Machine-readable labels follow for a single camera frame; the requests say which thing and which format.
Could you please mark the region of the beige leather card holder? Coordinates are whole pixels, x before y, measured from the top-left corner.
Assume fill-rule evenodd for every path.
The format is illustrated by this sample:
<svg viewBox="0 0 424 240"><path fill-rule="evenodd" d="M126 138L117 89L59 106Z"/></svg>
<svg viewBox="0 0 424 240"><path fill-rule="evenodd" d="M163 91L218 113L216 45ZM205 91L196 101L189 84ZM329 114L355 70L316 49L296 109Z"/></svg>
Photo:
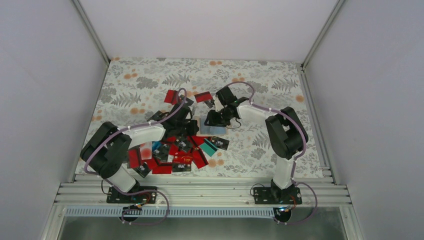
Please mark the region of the beige leather card holder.
<svg viewBox="0 0 424 240"><path fill-rule="evenodd" d="M196 133L200 137L213 137L213 136L225 136L228 134L229 130L226 127L220 126L209 126L205 125L205 117L195 116L199 131Z"/></svg>

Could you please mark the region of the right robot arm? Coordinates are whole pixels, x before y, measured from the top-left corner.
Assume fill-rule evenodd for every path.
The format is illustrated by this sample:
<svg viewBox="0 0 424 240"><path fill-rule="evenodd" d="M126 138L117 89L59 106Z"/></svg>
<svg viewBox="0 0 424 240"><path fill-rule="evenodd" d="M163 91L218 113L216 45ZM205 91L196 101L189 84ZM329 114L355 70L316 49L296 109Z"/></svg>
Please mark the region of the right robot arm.
<svg viewBox="0 0 424 240"><path fill-rule="evenodd" d="M270 195L274 202L284 203L296 187L296 160L305 153L308 141L295 110L291 107L282 110L266 108L253 103L250 98L237 98L227 86L220 89L216 97L223 108L210 110L205 125L228 127L232 119L242 119L266 127L270 145L278 158Z"/></svg>

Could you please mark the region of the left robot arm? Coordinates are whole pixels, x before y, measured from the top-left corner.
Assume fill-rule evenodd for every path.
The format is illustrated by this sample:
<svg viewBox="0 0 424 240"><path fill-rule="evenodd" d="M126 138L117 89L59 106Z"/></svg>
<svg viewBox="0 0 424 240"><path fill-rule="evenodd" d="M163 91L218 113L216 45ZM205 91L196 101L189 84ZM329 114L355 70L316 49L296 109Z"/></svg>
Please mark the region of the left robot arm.
<svg viewBox="0 0 424 240"><path fill-rule="evenodd" d="M85 162L84 171L111 184L124 201L134 202L142 190L137 180L122 167L128 151L167 137L194 135L199 128L194 120L187 118L190 113L189 106L177 103L168 114L150 118L145 123L118 127L110 121L104 122L80 152Z"/></svg>

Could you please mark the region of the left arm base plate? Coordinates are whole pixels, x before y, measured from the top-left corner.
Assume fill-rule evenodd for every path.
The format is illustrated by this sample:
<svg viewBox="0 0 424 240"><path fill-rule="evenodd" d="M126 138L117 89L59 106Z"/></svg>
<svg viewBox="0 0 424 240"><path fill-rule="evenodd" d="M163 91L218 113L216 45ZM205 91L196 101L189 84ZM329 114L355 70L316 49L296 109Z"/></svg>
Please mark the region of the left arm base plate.
<svg viewBox="0 0 424 240"><path fill-rule="evenodd" d="M156 192L139 193L137 195L125 195L118 192L114 187L110 187L106 196L108 204L155 204Z"/></svg>

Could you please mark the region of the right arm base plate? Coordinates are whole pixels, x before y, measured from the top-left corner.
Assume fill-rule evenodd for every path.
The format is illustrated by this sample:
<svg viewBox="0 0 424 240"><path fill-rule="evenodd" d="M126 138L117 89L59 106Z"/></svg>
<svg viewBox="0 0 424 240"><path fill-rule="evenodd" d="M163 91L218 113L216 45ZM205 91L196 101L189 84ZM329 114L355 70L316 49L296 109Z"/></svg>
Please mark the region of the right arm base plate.
<svg viewBox="0 0 424 240"><path fill-rule="evenodd" d="M303 203L299 187L286 189L272 187L254 187L253 200L256 205L301 205Z"/></svg>

